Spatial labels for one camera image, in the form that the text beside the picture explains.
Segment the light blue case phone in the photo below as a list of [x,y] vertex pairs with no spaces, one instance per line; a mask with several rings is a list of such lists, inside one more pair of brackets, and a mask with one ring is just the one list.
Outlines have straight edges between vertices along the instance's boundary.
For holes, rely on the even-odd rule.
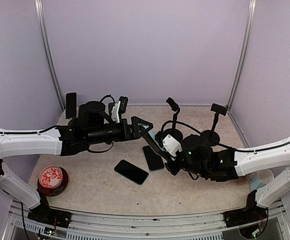
[[154,133],[151,130],[149,130],[148,127],[146,127],[145,130],[146,133],[143,135],[143,139],[148,143],[148,145],[152,148],[152,150],[156,154],[164,158],[166,161],[171,160],[170,154],[159,145],[159,143],[155,139]]

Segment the black gooseneck phone stand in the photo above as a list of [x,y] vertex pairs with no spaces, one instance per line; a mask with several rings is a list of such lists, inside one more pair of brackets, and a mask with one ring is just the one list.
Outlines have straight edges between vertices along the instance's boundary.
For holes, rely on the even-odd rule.
[[162,127],[162,132],[165,135],[171,135],[173,138],[175,138],[178,142],[181,142],[183,140],[183,134],[180,130],[176,128],[177,124],[177,118],[178,114],[180,113],[180,107],[179,105],[170,97],[166,100],[166,102],[171,107],[172,111],[174,111],[173,119],[172,119],[172,127],[168,128],[166,130],[163,130],[164,127]]

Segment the clear case phone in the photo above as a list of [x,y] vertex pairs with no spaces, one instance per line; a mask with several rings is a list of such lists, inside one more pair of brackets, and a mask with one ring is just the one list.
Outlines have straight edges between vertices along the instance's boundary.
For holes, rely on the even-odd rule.
[[70,92],[66,94],[66,109],[65,117],[66,119],[75,118],[77,115],[77,93]]

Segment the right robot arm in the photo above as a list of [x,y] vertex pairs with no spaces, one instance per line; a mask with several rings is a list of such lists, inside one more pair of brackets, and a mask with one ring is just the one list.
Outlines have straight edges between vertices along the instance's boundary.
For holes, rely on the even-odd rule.
[[163,148],[171,159],[166,168],[176,175],[181,169],[196,180],[199,177],[216,182],[235,180],[260,170],[284,166],[285,169],[265,186],[252,191],[241,210],[241,218],[251,222],[260,214],[260,208],[269,207],[290,191],[290,136],[274,143],[253,148],[232,148],[214,152],[208,139],[190,135],[177,141],[167,135]]

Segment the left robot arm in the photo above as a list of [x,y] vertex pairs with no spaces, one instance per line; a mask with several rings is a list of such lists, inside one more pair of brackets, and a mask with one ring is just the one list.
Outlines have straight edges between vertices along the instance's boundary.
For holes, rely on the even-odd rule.
[[128,123],[125,113],[127,99],[112,104],[111,113],[101,101],[89,101],[79,106],[78,115],[67,125],[42,130],[12,131],[0,128],[0,189],[22,202],[43,222],[51,222],[54,210],[37,190],[13,173],[4,158],[26,155],[73,156],[90,151],[95,144],[113,144],[142,138],[153,129],[153,123],[133,116]]

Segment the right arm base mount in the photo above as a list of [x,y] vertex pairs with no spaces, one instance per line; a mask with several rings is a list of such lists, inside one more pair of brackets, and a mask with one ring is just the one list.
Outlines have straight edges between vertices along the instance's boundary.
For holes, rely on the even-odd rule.
[[246,210],[245,208],[239,208],[235,210],[229,210],[223,213],[225,224],[227,228],[236,227],[240,225],[249,224],[252,222],[266,219],[268,215],[268,208],[256,207],[252,210]]

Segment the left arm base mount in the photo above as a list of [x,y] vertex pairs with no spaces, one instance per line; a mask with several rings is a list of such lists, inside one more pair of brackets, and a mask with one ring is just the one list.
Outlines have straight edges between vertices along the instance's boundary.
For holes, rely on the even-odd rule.
[[72,214],[69,211],[50,208],[40,204],[28,213],[28,219],[51,225],[54,227],[68,228]]

